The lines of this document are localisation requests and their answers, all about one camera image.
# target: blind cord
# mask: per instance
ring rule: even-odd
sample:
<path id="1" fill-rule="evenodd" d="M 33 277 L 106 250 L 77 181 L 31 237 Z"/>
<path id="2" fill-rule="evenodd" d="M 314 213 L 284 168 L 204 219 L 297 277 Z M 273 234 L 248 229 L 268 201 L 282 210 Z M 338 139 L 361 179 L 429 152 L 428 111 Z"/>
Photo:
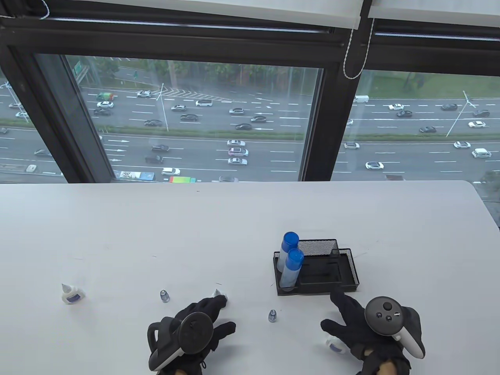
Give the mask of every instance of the blind cord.
<path id="1" fill-rule="evenodd" d="M 45 2 L 45 0 L 41 0 L 41 2 L 43 3 L 43 5 L 45 5 L 45 9 L 47 9 L 47 14 L 44 15 L 43 17 L 41 17 L 40 19 L 41 20 L 45 20 L 48 16 L 51 15 L 51 10 L 49 9 L 49 6 L 47 5 L 47 3 Z M 0 14 L 0 18 L 16 18 L 16 17 L 11 17 L 10 15 L 3 15 L 3 14 Z"/>
<path id="2" fill-rule="evenodd" d="M 361 75 L 361 73 L 365 69 L 365 64 L 367 63 L 368 51 L 370 50 L 370 42 L 372 41 L 372 33 L 374 31 L 374 23 L 375 23 L 375 18 L 373 18 L 371 21 L 370 36 L 368 38 L 368 45 L 366 46 L 366 54 L 364 55 L 363 66 L 361 67 L 361 70 L 359 71 L 359 73 L 356 74 L 354 77 L 349 77 L 346 73 L 346 60 L 347 60 L 347 55 L 349 53 L 349 48 L 351 48 L 351 41 L 353 40 L 353 32 L 354 32 L 353 28 L 350 30 L 349 43 L 347 44 L 347 50 L 345 51 L 344 62 L 342 65 L 344 77 L 347 78 L 348 80 L 355 80 L 356 78 L 358 78 Z"/>

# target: blue bottle cap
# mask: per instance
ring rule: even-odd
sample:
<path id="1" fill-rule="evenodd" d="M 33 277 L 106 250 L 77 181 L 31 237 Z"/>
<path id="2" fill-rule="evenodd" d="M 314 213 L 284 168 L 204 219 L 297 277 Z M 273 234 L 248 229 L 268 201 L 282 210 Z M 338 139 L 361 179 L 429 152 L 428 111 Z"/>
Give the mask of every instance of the blue bottle cap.
<path id="1" fill-rule="evenodd" d="M 286 232 L 283 236 L 283 242 L 281 243 L 281 248 L 285 253 L 288 253 L 290 249 L 294 249 L 299 244 L 299 235 L 295 232 Z"/>
<path id="2" fill-rule="evenodd" d="M 304 262 L 304 253 L 298 248 L 293 248 L 288 252 L 286 257 L 286 268 L 290 271 L 297 271 L 302 267 Z"/>

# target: glass pane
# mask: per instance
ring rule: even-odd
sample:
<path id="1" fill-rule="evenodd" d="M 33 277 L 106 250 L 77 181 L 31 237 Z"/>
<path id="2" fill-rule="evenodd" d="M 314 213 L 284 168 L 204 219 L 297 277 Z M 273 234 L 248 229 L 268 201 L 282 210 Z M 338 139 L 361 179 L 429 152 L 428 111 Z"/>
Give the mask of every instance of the glass pane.
<path id="1" fill-rule="evenodd" d="M 331 179 L 469 181 L 500 225 L 499 97 L 500 77 L 365 70 Z"/>
<path id="2" fill-rule="evenodd" d="M 117 178 L 297 181 L 318 69 L 67 60 Z"/>
<path id="3" fill-rule="evenodd" d="M 0 183 L 66 183 L 16 93 L 0 71 Z"/>

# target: black glove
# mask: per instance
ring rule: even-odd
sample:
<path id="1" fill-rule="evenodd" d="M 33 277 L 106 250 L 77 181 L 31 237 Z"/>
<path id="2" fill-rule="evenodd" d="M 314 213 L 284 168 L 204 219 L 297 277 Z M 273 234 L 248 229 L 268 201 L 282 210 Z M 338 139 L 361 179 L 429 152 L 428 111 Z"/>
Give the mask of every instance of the black glove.
<path id="1" fill-rule="evenodd" d="M 345 295 L 340 288 L 330 293 L 330 300 L 338 307 L 345 325 L 325 319 L 321 329 L 338 337 L 350 349 L 352 355 L 364 361 L 362 375 L 375 374 L 382 363 L 392 361 L 398 375 L 410 373 L 410 362 L 403 355 L 402 345 L 391 336 L 375 333 L 365 319 L 365 309 L 354 298 Z M 365 351 L 373 352 L 365 356 Z"/>
<path id="2" fill-rule="evenodd" d="M 191 303 L 184 310 L 181 310 L 175 316 L 177 319 L 183 320 L 191 313 L 202 312 L 207 314 L 212 322 L 215 323 L 219 317 L 221 309 L 226 307 L 228 300 L 224 295 L 218 295 L 213 298 L 204 298 L 198 303 Z M 235 333 L 236 324 L 233 321 L 221 324 L 213 329 L 213 336 L 208 345 L 196 354 L 183 354 L 175 358 L 167 366 L 161 369 L 161 375 L 174 374 L 176 370 L 182 370 L 187 375 L 202 375 L 202 368 L 206 368 L 205 358 L 209 355 L 210 351 L 215 351 L 219 345 L 219 341 L 228 335 Z"/>

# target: black mesh tray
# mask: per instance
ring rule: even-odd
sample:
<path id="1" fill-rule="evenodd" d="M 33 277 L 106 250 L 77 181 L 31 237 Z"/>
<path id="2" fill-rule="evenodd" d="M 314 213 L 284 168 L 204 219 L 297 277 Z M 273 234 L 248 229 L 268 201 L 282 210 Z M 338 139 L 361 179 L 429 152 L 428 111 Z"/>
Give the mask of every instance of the black mesh tray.
<path id="1" fill-rule="evenodd" d="M 329 294 L 335 286 L 354 292 L 360 284 L 350 248 L 337 246 L 336 239 L 305 239 L 298 242 L 304 262 L 292 288 L 280 288 L 281 272 L 276 265 L 280 253 L 272 257 L 278 296 Z"/>

